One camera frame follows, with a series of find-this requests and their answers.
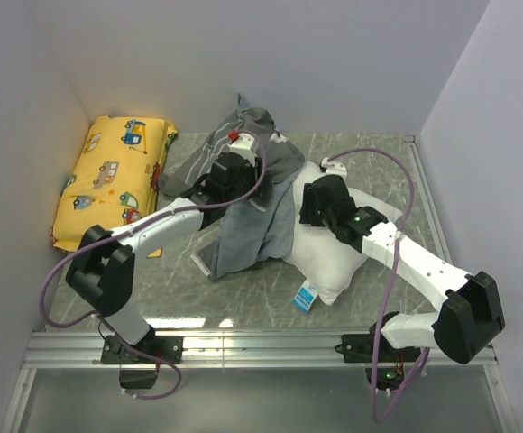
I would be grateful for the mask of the blue-grey pillowcase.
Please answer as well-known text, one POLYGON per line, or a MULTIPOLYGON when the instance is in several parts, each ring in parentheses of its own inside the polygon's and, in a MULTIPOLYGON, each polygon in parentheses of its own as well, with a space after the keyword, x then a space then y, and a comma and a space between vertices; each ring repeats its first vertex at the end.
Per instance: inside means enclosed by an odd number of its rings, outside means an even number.
POLYGON ((236 109, 205 139, 171 175, 158 177, 159 192, 170 198, 189 189, 208 172, 213 161, 229 149, 232 130, 252 133, 261 140, 267 170, 261 195, 225 209, 217 239, 194 254, 200 270, 211 281, 243 271, 268 258, 283 258, 291 252, 295 222, 293 182, 301 171, 304 154, 281 134, 270 112, 251 107, 242 95, 236 109))

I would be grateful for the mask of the white pillow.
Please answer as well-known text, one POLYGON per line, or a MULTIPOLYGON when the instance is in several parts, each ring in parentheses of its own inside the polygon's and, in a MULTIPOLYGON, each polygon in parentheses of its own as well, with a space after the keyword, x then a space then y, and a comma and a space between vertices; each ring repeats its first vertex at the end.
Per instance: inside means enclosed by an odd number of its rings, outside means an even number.
MULTIPOLYGON (((283 260, 294 265, 314 287, 320 300, 331 306, 349 287, 354 273, 367 261, 367 256, 356 252, 349 245, 338 242, 327 228, 304 226, 299 223, 303 187, 306 183, 325 175, 326 173, 321 172, 315 163, 306 162, 293 182, 292 193, 296 211, 293 244, 291 252, 283 260)), ((357 207, 373 207, 393 223, 401 218, 402 212, 394 206, 359 189, 348 189, 357 207)))

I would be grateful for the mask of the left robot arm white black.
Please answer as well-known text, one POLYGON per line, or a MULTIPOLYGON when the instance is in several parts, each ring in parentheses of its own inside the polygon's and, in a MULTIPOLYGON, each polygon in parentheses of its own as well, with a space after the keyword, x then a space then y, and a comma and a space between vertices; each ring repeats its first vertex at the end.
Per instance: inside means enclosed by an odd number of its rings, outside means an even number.
POLYGON ((90 227, 75 252, 67 284, 114 330, 135 363, 160 354, 155 330, 131 301, 135 263, 183 235, 194 234, 221 219, 226 209, 258 194, 266 158, 251 161, 223 152, 209 173, 167 207, 127 226, 90 227))

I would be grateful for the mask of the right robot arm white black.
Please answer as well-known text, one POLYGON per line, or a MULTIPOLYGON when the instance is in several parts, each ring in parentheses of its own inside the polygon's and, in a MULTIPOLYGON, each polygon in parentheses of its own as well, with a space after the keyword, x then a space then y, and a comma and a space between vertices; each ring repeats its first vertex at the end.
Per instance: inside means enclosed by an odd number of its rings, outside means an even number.
POLYGON ((328 229, 339 244, 373 259, 415 288, 433 306, 427 314, 382 311, 374 325, 372 360, 388 361, 401 349, 440 349, 468 364, 501 333, 505 318, 497 282, 471 274, 430 253, 373 207, 358 207, 343 179, 326 175, 303 188, 300 222, 328 229))

